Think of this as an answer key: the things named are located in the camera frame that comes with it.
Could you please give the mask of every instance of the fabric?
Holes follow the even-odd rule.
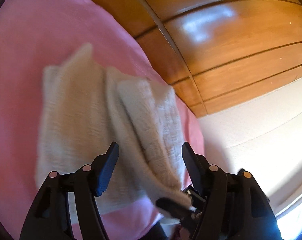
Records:
[[[137,42],[90,0],[6,0],[0,9],[0,221],[15,239],[37,192],[43,68],[61,64],[85,42],[100,65],[165,83]],[[203,155],[196,117],[178,98],[176,104],[184,140]],[[161,217],[147,197],[101,216],[111,240],[139,239]]]
[[[163,228],[159,222],[157,222],[149,232],[140,238],[139,240],[168,240]]]
[[[174,89],[104,69],[84,44],[62,67],[44,69],[44,110],[38,145],[37,187],[51,171],[75,172],[104,154],[112,141],[120,153],[107,190],[96,198],[100,214],[147,195],[189,207],[181,192],[184,142]],[[74,198],[70,215],[77,221]]]

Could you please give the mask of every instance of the pink bedsheet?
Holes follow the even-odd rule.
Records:
[[[85,42],[93,44],[101,65],[164,83],[136,41],[91,0],[6,0],[0,9],[0,221],[15,239],[37,192],[42,69],[60,64]],[[195,116],[178,98],[177,104],[185,139],[203,154]],[[134,240],[160,218],[144,198],[102,220],[111,240]]]

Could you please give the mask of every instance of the white wall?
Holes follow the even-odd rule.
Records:
[[[273,207],[302,183],[302,78],[199,122],[208,161],[252,172]]]

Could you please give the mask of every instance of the pink bed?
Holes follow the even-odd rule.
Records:
[[[0,221],[15,239],[37,192],[42,69],[60,64],[85,42],[93,44],[101,65],[164,83],[136,41],[91,0],[6,0],[0,9]],[[177,104],[185,140],[204,154],[195,116],[178,98]],[[144,198],[102,220],[111,240],[134,240],[160,218]],[[74,233],[80,238],[76,225]]]

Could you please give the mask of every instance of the folded towel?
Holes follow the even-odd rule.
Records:
[[[96,198],[101,214],[146,194],[153,203],[168,197],[190,206],[181,192],[184,140],[172,87],[103,68],[85,44],[61,67],[44,69],[43,90],[37,187],[50,171],[75,172],[116,141],[118,162],[107,190]],[[74,199],[70,204],[76,221]]]

